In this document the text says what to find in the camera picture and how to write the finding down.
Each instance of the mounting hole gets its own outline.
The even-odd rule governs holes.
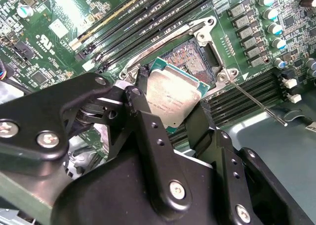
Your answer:
[[[95,81],[100,85],[106,85],[106,82],[103,78],[97,77],[95,78]]]
[[[213,24],[214,24],[214,20],[213,20],[213,19],[209,19],[207,22],[208,22],[210,25],[213,25]]]
[[[132,92],[134,92],[136,95],[141,95],[142,93],[137,88],[133,88]]]
[[[164,142],[163,142],[161,139],[158,139],[158,140],[157,140],[157,144],[158,144],[159,146],[164,146]]]
[[[158,125],[156,123],[152,123],[152,128],[157,129]]]
[[[240,176],[238,175],[238,173],[237,173],[237,172],[234,172],[233,174],[234,174],[234,177],[235,177],[235,178],[237,178],[237,179],[239,179],[239,178],[240,178]]]
[[[109,112],[109,119],[112,120],[112,119],[114,119],[117,115],[118,115],[118,113],[117,113],[116,111],[111,110],[111,111]]]

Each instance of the white connector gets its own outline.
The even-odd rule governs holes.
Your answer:
[[[297,81],[295,78],[292,78],[292,79],[283,79],[282,82],[284,83],[285,87],[288,88],[288,89],[291,89],[295,86],[297,86]]]

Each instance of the black plastic arm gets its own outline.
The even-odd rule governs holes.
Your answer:
[[[106,79],[87,73],[1,105],[0,121],[13,122],[18,133],[0,137],[0,170],[33,176],[54,172],[68,152],[65,113],[74,111],[69,115],[75,115],[91,98],[101,97],[110,89]],[[40,146],[37,137],[43,132],[54,133],[58,144]]]

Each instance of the screw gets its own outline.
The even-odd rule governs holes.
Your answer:
[[[106,85],[106,82],[103,78],[97,77],[95,78],[95,81],[100,85]]]
[[[19,132],[19,128],[12,122],[0,122],[0,137],[13,137]]]
[[[251,150],[248,150],[248,153],[249,153],[250,157],[252,157],[252,158],[256,157],[256,155]]]
[[[37,142],[42,147],[53,148],[59,144],[59,138],[54,133],[45,132],[38,136]]]
[[[171,182],[169,185],[169,188],[170,188],[170,192],[172,196],[175,197],[176,199],[183,199],[184,196],[186,195],[186,192],[183,186],[176,181]]]
[[[244,223],[247,223],[247,224],[250,223],[250,215],[248,211],[242,205],[237,204],[236,212]]]
[[[209,19],[207,22],[208,22],[210,25],[213,25],[213,24],[214,24],[214,20],[213,20],[213,19]]]
[[[142,94],[137,88],[133,88],[132,92],[134,92],[136,95],[141,95]]]

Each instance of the electrolytic capacitor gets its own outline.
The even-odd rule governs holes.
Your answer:
[[[316,0],[301,0],[301,7],[316,7]]]
[[[316,70],[309,69],[307,72],[308,72],[308,74],[311,75],[313,78],[316,78]]]
[[[312,70],[316,70],[316,61],[313,58],[310,58],[305,62],[305,66]]]
[[[258,0],[259,5],[261,6],[272,6],[275,0]]]
[[[285,46],[286,46],[286,41],[285,40],[282,40],[281,38],[275,38],[271,45],[274,47],[274,48],[277,48],[277,49],[284,49]]]
[[[280,58],[276,58],[275,61],[273,62],[273,64],[278,68],[278,69],[283,69],[285,68],[285,62],[280,59]]]
[[[265,18],[267,20],[275,20],[278,16],[278,11],[276,9],[267,8],[262,13],[262,16],[263,16],[263,18]]]
[[[274,35],[280,35],[282,33],[282,26],[276,23],[271,23],[268,26],[268,32]]]
[[[31,17],[34,15],[34,11],[30,6],[22,5],[16,8],[16,12],[22,18]]]

